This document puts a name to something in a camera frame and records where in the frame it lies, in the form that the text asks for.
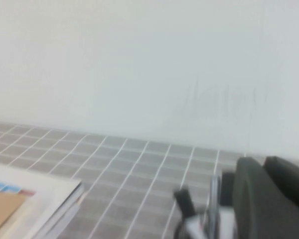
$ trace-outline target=tiled countertop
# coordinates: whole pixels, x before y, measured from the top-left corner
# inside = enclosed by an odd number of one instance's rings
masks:
[[[0,123],[0,163],[83,180],[88,196],[61,239],[172,239],[173,189],[186,184],[205,204],[211,175],[243,155]]]

